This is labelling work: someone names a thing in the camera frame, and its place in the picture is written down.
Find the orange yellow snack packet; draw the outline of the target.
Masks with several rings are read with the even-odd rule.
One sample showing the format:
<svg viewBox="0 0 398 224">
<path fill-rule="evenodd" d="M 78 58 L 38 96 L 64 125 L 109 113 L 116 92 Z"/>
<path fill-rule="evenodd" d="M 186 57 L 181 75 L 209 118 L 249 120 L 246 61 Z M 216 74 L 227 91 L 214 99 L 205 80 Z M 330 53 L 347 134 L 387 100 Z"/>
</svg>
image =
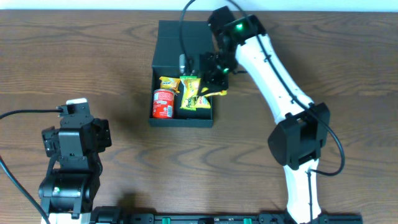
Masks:
<svg viewBox="0 0 398 224">
<path fill-rule="evenodd" d="M 217 95 L 224 96 L 228 94 L 226 90 L 206 93 L 206 91 L 208 91 L 207 87 L 204 87 L 201 90 L 201 92 L 199 92 L 200 81 L 201 81 L 200 78 L 184 78 L 181 79 L 181 81 L 184 86 L 183 96 L 187 98 L 199 96 L 199 93 L 201 93 L 201 96 L 217 96 Z"/>
</svg>

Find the green yellow snack packet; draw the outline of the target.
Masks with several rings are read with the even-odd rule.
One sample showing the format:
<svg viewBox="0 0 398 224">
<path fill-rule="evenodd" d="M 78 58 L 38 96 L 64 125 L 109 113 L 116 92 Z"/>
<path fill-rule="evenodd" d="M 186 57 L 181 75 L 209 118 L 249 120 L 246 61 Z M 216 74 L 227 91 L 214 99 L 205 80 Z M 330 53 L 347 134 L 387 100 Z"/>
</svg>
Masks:
<svg viewBox="0 0 398 224">
<path fill-rule="evenodd" d="M 180 109 L 195 111 L 197 94 L 200 87 L 200 78 L 196 76 L 181 76 L 180 80 L 183 85 L 183 95 Z"/>
</svg>

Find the yellow brown chocolate packet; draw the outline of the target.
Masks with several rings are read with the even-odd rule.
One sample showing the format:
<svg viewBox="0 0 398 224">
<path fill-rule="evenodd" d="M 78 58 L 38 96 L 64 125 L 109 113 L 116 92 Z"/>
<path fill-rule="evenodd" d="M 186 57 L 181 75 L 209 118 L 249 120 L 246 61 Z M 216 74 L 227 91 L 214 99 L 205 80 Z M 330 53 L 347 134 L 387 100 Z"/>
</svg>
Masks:
<svg viewBox="0 0 398 224">
<path fill-rule="evenodd" d="M 210 109 L 211 104 L 205 96 L 198 96 L 195 102 L 196 109 Z"/>
</svg>

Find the yellow biscuit packet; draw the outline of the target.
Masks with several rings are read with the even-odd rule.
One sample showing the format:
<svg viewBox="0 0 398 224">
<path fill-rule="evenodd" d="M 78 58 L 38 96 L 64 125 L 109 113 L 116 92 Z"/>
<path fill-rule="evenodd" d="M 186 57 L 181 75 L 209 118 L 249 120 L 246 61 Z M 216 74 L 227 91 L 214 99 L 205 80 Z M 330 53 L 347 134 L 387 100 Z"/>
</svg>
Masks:
<svg viewBox="0 0 398 224">
<path fill-rule="evenodd" d="M 179 78 L 160 77 L 159 80 L 161 89 L 172 90 L 175 93 L 180 93 L 178 87 L 181 80 Z"/>
</svg>

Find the red Pringles can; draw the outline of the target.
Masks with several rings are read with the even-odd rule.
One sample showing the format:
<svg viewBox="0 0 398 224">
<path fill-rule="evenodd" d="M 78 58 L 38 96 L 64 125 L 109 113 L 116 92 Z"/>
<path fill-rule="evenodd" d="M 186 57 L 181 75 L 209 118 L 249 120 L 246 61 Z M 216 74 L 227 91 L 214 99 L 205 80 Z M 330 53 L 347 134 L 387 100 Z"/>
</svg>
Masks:
<svg viewBox="0 0 398 224">
<path fill-rule="evenodd" d="M 152 117 L 157 119 L 172 119 L 174 116 L 175 92 L 168 89 L 154 91 Z"/>
</svg>

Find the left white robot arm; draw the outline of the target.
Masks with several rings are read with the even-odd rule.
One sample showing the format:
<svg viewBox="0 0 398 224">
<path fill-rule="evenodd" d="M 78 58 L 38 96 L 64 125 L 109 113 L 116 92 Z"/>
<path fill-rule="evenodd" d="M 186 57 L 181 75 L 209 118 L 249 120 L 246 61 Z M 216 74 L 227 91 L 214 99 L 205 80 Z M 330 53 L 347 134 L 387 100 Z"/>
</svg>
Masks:
<svg viewBox="0 0 398 224">
<path fill-rule="evenodd" d="M 93 210 L 103 166 L 99 153 L 112 145 L 109 122 L 63 121 L 42 131 L 47 173 L 39 187 L 40 206 L 46 215 L 70 213 L 73 220 Z"/>
</svg>

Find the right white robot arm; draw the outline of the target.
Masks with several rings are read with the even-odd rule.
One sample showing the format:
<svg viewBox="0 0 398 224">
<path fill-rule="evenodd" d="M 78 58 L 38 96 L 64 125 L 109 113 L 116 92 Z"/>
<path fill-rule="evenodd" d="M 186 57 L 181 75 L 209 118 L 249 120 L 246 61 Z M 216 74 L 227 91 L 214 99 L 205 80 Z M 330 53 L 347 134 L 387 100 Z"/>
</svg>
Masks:
<svg viewBox="0 0 398 224">
<path fill-rule="evenodd" d="M 228 89 L 228 74 L 242 66 L 268 104 L 276 124 L 267 142 L 283 167 L 287 213 L 295 223 L 310 223 L 321 214 L 316 173 L 326 143 L 330 112 L 316 105 L 285 69 L 263 25 L 255 15 L 236 19 L 226 8 L 213 12 L 208 25 L 218 52 L 202 55 L 200 96 Z"/>
</svg>

